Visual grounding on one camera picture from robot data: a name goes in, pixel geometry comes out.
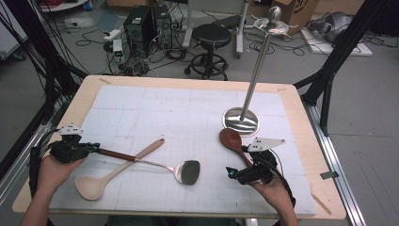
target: power strip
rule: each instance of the power strip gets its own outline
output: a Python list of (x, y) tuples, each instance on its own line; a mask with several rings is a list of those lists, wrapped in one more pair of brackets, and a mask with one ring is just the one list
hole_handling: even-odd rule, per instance
[(117, 30), (114, 29), (113, 31), (109, 32), (109, 36), (105, 36), (104, 40), (106, 41), (112, 41), (114, 38), (116, 38), (120, 33), (122, 32), (122, 30)]

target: gray floor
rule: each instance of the gray floor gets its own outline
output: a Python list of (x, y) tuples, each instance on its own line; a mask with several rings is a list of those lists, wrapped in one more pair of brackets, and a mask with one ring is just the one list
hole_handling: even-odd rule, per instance
[[(104, 9), (90, 12), (95, 21), (103, 18)], [(116, 12), (108, 16), (123, 16)], [(212, 21), (210, 17), (200, 19), (202, 23)], [(119, 28), (123, 18), (111, 24)], [(109, 24), (97, 24), (101, 29)], [(81, 34), (92, 31), (96, 27), (71, 30), (71, 34), (63, 32), (66, 45), (90, 73), (109, 73), (106, 69), (106, 54), (101, 44), (92, 43), (80, 47), (75, 45), (81, 40)], [(104, 34), (93, 33), (90, 37), (102, 40)], [(297, 39), (284, 42), (272, 39), (281, 45), (298, 46), (304, 43)], [(387, 39), (388, 44), (396, 44), (396, 39)], [(224, 56), (230, 67), (227, 74), (230, 81), (249, 81), (255, 60), (258, 55), (249, 46), (251, 41), (245, 40), (244, 54), (240, 59), (235, 57), (235, 38), (231, 44), (217, 51)], [(399, 51), (398, 48), (366, 43), (373, 52), (372, 57), (351, 56), (346, 60), (334, 80), (331, 106), (328, 120), (328, 131), (335, 150), (343, 164), (346, 177), (358, 201), (360, 210), (367, 225), (395, 225), (399, 221), (399, 183), (397, 172), (399, 167)], [(307, 47), (303, 48), (304, 56), (297, 56), (292, 51), (282, 50), (274, 45), (274, 52), (266, 56), (259, 82), (293, 84), (316, 73), (327, 57), (311, 54)], [(200, 48), (190, 48), (189, 52), (203, 52)], [(163, 65), (170, 60), (163, 59), (150, 68)], [(200, 79), (194, 73), (184, 74), (186, 62), (175, 62), (165, 67), (148, 72), (148, 77), (167, 77)], [(212, 77), (222, 80), (222, 76)], [(15, 61), (9, 59), (0, 62), (0, 157), (4, 158), (10, 147), (25, 129), (35, 113), (41, 107), (43, 91), (32, 64), (29, 60)], [(12, 212), (11, 205), (22, 184), (26, 173), (18, 181), (8, 198), (0, 206), (0, 224), (17, 225), (21, 214)], [(104, 225), (106, 216), (51, 216), (56, 225)], [(275, 220), (260, 219), (259, 225), (272, 225)], [(300, 225), (350, 225), (348, 219), (343, 220), (302, 220)]]

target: black stool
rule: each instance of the black stool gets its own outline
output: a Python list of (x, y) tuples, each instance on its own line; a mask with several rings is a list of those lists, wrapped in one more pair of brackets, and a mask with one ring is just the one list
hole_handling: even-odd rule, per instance
[(193, 40), (207, 50), (208, 53), (195, 56), (191, 60), (190, 65), (184, 69), (184, 72), (190, 74), (190, 69), (192, 68), (196, 73), (202, 75), (202, 79), (222, 73), (224, 80), (227, 81), (228, 79), (225, 71), (229, 68), (229, 64), (222, 56), (214, 54), (214, 50), (230, 43), (230, 31), (220, 25), (204, 24), (194, 28), (192, 37)]

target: wooden spoon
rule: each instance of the wooden spoon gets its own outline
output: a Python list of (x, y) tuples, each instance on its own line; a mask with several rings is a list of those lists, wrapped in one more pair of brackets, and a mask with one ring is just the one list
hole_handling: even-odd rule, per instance
[(240, 157), (246, 163), (247, 167), (252, 166), (252, 163), (247, 159), (246, 155), (241, 149), (241, 146), (243, 145), (242, 140), (240, 135), (235, 130), (231, 128), (222, 129), (222, 131), (219, 133), (219, 139), (226, 148), (238, 153), (238, 155), (240, 155)]
[(138, 153), (136, 156), (130, 156), (127, 154), (122, 154), (126, 156), (130, 156), (130, 160), (133, 161), (128, 161), (118, 167), (117, 169), (114, 169), (111, 173), (106, 175), (103, 178), (93, 178), (89, 176), (80, 176), (75, 179), (75, 185), (79, 193), (87, 200), (89, 201), (95, 201), (98, 200), (104, 192), (106, 184), (114, 178), (116, 175), (118, 175), (121, 171), (125, 170), (129, 166), (131, 166), (136, 158), (144, 157), (147, 154), (153, 152), (157, 148), (159, 148), (162, 144), (165, 143), (164, 139), (158, 139), (154, 143), (152, 143), (150, 146), (145, 148), (143, 151)]

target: metal disc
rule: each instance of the metal disc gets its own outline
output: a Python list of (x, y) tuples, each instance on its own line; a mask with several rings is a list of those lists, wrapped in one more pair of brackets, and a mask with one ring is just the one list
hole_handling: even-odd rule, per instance
[(244, 119), (240, 121), (242, 111), (242, 107), (227, 110), (223, 114), (223, 126), (237, 131), (242, 137), (250, 137), (258, 132), (260, 123), (256, 115), (250, 110), (246, 111)]

